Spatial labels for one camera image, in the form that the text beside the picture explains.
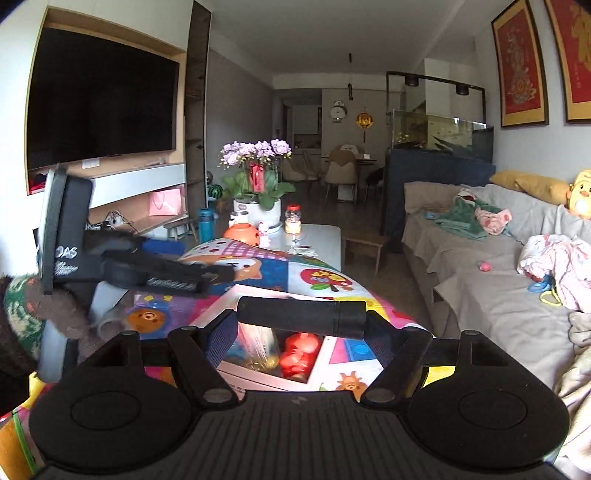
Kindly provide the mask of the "black cylinder flashlight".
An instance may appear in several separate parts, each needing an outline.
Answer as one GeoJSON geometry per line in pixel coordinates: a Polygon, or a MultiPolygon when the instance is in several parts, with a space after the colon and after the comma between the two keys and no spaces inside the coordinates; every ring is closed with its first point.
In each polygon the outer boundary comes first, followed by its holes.
{"type": "Polygon", "coordinates": [[[366,315],[363,302],[259,297],[238,301],[240,323],[339,338],[363,339],[366,315]]]}

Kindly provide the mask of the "red plastic toy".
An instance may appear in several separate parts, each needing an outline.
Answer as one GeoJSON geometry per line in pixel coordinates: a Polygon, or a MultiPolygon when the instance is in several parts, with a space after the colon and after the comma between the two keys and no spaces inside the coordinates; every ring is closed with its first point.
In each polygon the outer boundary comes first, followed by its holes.
{"type": "Polygon", "coordinates": [[[321,339],[310,333],[297,333],[287,337],[284,351],[280,355],[280,372],[283,378],[307,381],[321,345],[321,339]]]}

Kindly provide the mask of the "small wooden stool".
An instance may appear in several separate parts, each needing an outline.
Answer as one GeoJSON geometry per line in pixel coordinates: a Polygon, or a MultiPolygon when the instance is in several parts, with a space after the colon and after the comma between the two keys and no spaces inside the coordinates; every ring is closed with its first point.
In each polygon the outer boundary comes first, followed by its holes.
{"type": "Polygon", "coordinates": [[[168,239],[179,241],[186,236],[190,236],[195,242],[198,241],[197,225],[190,217],[167,222],[163,225],[163,228],[166,230],[168,239]]]}

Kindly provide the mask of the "colourful cartoon play mat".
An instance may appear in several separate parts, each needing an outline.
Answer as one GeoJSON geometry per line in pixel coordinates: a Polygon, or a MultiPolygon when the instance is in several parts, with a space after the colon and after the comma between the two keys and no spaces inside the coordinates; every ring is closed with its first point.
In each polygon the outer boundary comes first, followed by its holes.
{"type": "MultiPolygon", "coordinates": [[[[222,311],[238,316],[242,297],[363,302],[368,317],[382,317],[365,289],[315,259],[263,250],[228,239],[200,245],[173,260],[226,265],[235,281],[205,296],[207,310],[188,324],[152,331],[134,327],[65,370],[31,403],[29,428],[46,466],[41,478],[85,479],[313,479],[393,474],[385,448],[403,431],[400,402],[366,407],[351,391],[247,391],[235,406],[194,406],[177,387],[167,336],[204,327],[222,311]]],[[[38,286],[45,311],[27,302],[23,312],[40,321],[72,323],[81,308],[69,293],[52,306],[40,274],[5,277],[3,296],[38,286]]]]}

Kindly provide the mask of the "pink paper bag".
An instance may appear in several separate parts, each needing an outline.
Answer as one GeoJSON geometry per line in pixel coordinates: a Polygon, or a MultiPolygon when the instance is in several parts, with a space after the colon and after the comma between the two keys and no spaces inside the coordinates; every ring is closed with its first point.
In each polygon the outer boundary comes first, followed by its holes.
{"type": "Polygon", "coordinates": [[[148,215],[150,217],[177,216],[182,210],[180,187],[153,191],[148,197],[148,215]]]}

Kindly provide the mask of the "white tv cabinet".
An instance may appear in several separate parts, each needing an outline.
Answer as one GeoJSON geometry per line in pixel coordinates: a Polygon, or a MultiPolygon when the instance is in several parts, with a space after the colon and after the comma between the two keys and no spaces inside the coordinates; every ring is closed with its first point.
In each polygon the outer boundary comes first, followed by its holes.
{"type": "Polygon", "coordinates": [[[90,179],[97,178],[104,187],[96,194],[108,195],[104,201],[94,196],[91,206],[104,210],[119,202],[123,209],[133,208],[133,199],[148,189],[166,188],[185,180],[180,167],[185,164],[185,75],[191,1],[49,1],[43,12],[39,31],[69,31],[126,45],[178,64],[175,118],[175,148],[170,151],[144,152],[102,157],[86,168],[87,160],[68,164],[68,172],[90,179]]]}

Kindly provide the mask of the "pink cardboard box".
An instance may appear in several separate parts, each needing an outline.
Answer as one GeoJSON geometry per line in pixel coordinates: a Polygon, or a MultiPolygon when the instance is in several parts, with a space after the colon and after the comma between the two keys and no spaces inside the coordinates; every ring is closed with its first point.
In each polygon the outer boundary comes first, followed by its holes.
{"type": "Polygon", "coordinates": [[[360,340],[240,324],[217,371],[239,396],[339,390],[360,398],[383,367],[360,340]]]}

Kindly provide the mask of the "blue water bottle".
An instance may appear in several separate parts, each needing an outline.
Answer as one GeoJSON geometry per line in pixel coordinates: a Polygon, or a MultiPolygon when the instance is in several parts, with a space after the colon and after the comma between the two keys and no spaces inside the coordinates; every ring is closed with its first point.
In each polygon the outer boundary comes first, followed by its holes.
{"type": "Polygon", "coordinates": [[[215,237],[215,214],[211,208],[202,208],[198,211],[198,240],[199,243],[211,241],[215,237]]]}

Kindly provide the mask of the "grey sofa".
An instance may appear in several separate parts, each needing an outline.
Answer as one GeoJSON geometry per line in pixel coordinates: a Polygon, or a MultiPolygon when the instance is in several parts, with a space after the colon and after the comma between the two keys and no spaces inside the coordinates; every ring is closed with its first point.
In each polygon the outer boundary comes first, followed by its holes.
{"type": "Polygon", "coordinates": [[[557,458],[571,479],[590,476],[590,312],[565,308],[554,280],[517,272],[527,240],[536,235],[578,237],[590,244],[590,222],[526,193],[484,187],[411,182],[404,187],[403,245],[438,336],[479,330],[522,363],[567,406],[571,427],[557,458]],[[498,236],[469,240],[440,229],[426,212],[443,213],[469,190],[488,207],[508,209],[512,221],[498,236]]]}

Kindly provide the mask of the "orange round bowl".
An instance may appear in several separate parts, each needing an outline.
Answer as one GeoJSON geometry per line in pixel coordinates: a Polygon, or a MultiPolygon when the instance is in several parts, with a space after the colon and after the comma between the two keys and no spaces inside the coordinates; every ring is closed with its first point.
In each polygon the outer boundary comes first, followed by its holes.
{"type": "Polygon", "coordinates": [[[225,230],[223,237],[230,240],[245,243],[246,245],[259,247],[259,229],[249,223],[235,223],[225,230]]]}

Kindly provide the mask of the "pink pig plush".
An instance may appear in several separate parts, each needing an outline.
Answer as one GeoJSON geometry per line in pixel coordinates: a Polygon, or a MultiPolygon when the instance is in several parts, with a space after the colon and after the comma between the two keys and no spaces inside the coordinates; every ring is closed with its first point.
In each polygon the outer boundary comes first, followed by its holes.
{"type": "Polygon", "coordinates": [[[491,212],[481,208],[475,210],[475,218],[483,230],[492,236],[501,235],[505,227],[512,221],[513,217],[508,209],[500,212],[491,212]]]}

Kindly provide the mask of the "red-lid glass jar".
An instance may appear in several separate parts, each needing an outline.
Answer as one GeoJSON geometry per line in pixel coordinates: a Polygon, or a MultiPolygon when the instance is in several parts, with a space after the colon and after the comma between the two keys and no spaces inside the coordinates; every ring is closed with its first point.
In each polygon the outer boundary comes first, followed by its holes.
{"type": "Polygon", "coordinates": [[[284,229],[287,234],[297,236],[301,234],[301,206],[290,204],[287,206],[284,229]]]}

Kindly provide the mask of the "pink white clothes pile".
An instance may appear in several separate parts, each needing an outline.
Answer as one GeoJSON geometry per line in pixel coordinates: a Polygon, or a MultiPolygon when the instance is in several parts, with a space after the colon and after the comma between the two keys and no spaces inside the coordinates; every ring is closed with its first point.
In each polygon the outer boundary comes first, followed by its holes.
{"type": "Polygon", "coordinates": [[[549,275],[565,308],[590,312],[590,244],[586,241],[559,234],[532,236],[521,251],[516,270],[536,279],[549,275]]]}

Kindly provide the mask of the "yellow cushion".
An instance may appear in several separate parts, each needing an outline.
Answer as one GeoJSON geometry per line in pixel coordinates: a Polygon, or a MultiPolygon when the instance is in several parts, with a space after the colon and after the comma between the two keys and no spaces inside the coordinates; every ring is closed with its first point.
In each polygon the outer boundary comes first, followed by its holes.
{"type": "Polygon", "coordinates": [[[569,184],[562,180],[516,170],[497,172],[490,182],[553,205],[566,205],[567,193],[570,191],[569,184]]]}

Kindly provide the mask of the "red framed picture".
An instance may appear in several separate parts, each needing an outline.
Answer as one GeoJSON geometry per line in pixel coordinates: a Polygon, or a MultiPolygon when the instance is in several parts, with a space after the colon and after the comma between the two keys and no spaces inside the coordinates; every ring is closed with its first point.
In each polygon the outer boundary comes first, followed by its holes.
{"type": "Polygon", "coordinates": [[[530,2],[513,1],[493,21],[501,126],[549,123],[542,50],[530,2]]]}
{"type": "Polygon", "coordinates": [[[578,1],[544,1],[559,54],[565,116],[590,122],[590,13],[578,1]]]}

